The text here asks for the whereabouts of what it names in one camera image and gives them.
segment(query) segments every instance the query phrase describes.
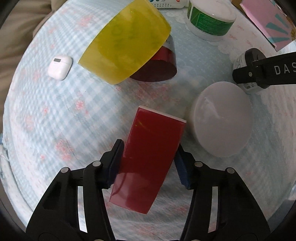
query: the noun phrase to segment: screw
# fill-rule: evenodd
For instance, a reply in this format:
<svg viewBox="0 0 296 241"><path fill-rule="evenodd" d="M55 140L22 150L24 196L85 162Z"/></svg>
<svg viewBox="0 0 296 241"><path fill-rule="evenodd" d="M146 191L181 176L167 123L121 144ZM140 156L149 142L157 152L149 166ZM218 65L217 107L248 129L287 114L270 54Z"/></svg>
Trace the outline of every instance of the screw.
<svg viewBox="0 0 296 241"><path fill-rule="evenodd" d="M69 171L69 168L67 168L67 167L63 167L61 169L61 173L66 173L67 171Z"/></svg>
<svg viewBox="0 0 296 241"><path fill-rule="evenodd" d="M235 170L230 167L230 168L227 168L227 172L230 173L230 174L234 174Z"/></svg>
<svg viewBox="0 0 296 241"><path fill-rule="evenodd" d="M94 161L93 162L93 166L94 167L98 167L98 166L100 166L101 165L101 162L100 161Z"/></svg>
<svg viewBox="0 0 296 241"><path fill-rule="evenodd" d="M203 166L203 163L202 163L201 161L196 161L196 162L194 163L194 165L195 165L196 167L202 167L202 166Z"/></svg>

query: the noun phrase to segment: yellow translucent container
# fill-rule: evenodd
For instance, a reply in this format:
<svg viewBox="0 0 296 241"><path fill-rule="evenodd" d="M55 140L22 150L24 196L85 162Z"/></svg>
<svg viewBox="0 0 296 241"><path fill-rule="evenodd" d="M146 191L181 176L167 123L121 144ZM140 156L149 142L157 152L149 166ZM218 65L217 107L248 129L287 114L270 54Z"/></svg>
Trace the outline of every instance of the yellow translucent container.
<svg viewBox="0 0 296 241"><path fill-rule="evenodd" d="M95 37L79 64L115 85L134 74L161 48L171 27L147 0L134 0Z"/></svg>

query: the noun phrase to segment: black clamp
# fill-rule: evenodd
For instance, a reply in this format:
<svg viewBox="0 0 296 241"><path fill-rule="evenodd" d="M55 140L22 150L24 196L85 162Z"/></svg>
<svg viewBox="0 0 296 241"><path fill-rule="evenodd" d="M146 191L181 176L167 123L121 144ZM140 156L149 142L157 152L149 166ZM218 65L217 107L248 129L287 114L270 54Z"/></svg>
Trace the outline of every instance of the black clamp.
<svg viewBox="0 0 296 241"><path fill-rule="evenodd" d="M211 169L181 145L175 165L181 183L194 190L180 241L261 241L270 234L259 205L233 168ZM218 215L216 230L208 233L212 187L218 187Z"/></svg>
<svg viewBox="0 0 296 241"><path fill-rule="evenodd" d="M37 205L26 229L33 241L115 241L102 189L109 189L119 170L124 149L117 140L111 151L86 168L64 167ZM78 186L83 186L88 233L79 229Z"/></svg>

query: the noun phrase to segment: green label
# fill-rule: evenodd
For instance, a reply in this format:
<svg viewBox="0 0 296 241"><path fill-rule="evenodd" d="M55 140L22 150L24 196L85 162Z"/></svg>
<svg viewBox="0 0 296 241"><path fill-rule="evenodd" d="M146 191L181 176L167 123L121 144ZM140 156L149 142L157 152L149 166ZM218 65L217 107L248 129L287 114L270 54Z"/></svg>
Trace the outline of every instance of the green label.
<svg viewBox="0 0 296 241"><path fill-rule="evenodd" d="M193 7L190 22L199 30L215 36L225 35L232 23L223 22L206 15L205 13Z"/></svg>
<svg viewBox="0 0 296 241"><path fill-rule="evenodd" d="M192 7L192 4L191 4L191 1L190 1L189 6L188 6L188 11L187 11L187 18L188 19L189 19L189 16L190 16L191 7Z"/></svg>

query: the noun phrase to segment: white jar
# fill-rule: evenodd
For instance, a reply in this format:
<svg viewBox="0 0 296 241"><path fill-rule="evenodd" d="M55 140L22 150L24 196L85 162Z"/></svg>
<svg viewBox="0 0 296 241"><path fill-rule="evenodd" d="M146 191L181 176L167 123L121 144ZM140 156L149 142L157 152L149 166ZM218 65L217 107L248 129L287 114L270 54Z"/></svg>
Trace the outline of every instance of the white jar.
<svg viewBox="0 0 296 241"><path fill-rule="evenodd" d="M251 137L251 101L233 83L214 83L194 101L187 123L197 142L208 153L230 157L239 153Z"/></svg>
<svg viewBox="0 0 296 241"><path fill-rule="evenodd" d="M190 0L186 24L201 39L218 42L235 19L231 7L219 0Z"/></svg>

